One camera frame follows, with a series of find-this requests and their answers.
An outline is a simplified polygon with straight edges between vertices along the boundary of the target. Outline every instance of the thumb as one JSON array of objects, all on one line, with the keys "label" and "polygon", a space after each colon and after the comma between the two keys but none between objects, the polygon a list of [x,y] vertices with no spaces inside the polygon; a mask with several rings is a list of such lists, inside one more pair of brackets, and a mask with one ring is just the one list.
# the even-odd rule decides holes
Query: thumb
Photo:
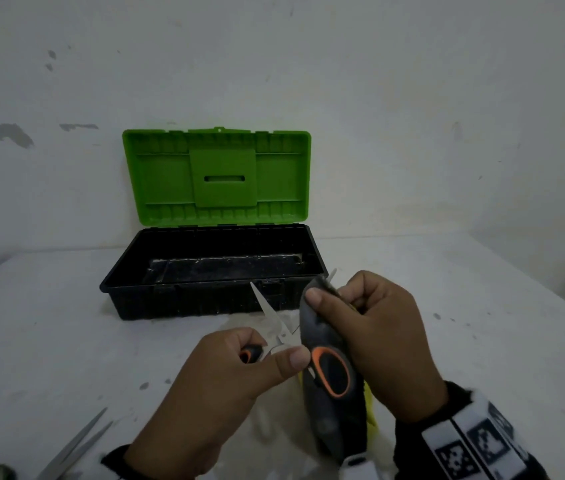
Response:
[{"label": "thumb", "polygon": [[314,311],[333,326],[342,338],[350,342],[356,334],[361,315],[352,310],[342,299],[317,288],[305,293],[305,301]]},{"label": "thumb", "polygon": [[309,365],[309,349],[305,346],[292,347],[271,354],[262,362],[250,366],[251,386],[255,395],[278,386],[295,376]]}]

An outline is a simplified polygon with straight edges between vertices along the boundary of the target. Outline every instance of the hand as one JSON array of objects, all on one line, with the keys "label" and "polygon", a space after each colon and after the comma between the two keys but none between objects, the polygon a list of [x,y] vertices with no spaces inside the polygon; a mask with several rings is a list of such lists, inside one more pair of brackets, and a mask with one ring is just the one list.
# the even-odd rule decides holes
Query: hand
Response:
[{"label": "hand", "polygon": [[359,271],[341,296],[310,289],[305,299],[346,340],[351,359],[373,395],[404,422],[417,422],[447,403],[414,297],[395,283]]},{"label": "hand", "polygon": [[191,479],[209,471],[256,398],[309,364],[304,346],[244,364],[239,352],[247,344],[267,342],[252,328],[203,337],[127,450],[125,461],[131,468],[159,480]]}]

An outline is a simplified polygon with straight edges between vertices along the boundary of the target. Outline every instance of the fingernail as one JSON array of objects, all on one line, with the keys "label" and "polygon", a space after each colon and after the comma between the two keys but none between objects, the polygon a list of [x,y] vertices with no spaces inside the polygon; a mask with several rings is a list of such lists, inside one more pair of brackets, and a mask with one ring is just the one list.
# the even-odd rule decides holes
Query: fingernail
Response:
[{"label": "fingernail", "polygon": [[294,371],[302,371],[305,367],[309,365],[309,361],[311,359],[311,354],[309,353],[309,349],[304,345],[297,347],[290,355],[289,355],[289,363]]},{"label": "fingernail", "polygon": [[310,288],[305,293],[305,300],[307,303],[310,304],[313,308],[320,306],[320,302],[322,301],[322,295],[320,292],[315,288]]}]

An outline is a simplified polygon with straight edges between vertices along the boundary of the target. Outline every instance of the right hand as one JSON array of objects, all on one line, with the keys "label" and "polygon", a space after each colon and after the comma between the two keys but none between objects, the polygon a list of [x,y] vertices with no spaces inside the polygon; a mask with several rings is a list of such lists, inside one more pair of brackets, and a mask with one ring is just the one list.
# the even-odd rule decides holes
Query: right hand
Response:
[{"label": "right hand", "polygon": [[373,395],[404,422],[420,421],[443,407],[447,386],[431,358],[414,297],[369,271],[359,271],[338,291],[364,314],[315,288],[305,300],[345,339]]}]

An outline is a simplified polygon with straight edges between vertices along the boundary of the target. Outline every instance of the black sleeve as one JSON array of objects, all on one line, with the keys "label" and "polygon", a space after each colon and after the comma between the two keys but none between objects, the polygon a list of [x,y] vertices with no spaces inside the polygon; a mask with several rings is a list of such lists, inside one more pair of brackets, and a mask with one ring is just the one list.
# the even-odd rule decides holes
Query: black sleeve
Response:
[{"label": "black sleeve", "polygon": [[[447,391],[449,402],[429,418],[415,424],[396,421],[394,463],[399,470],[396,480],[449,480],[464,477],[454,476],[451,471],[447,472],[422,437],[423,431],[450,420],[471,403],[470,392],[453,382],[447,382]],[[525,464],[525,471],[517,475],[515,480],[546,480],[547,474],[532,455],[529,455]]]},{"label": "black sleeve", "polygon": [[104,456],[100,463],[124,480],[151,480],[125,463],[123,457],[127,453],[127,448],[129,448],[129,445],[119,446]]}]

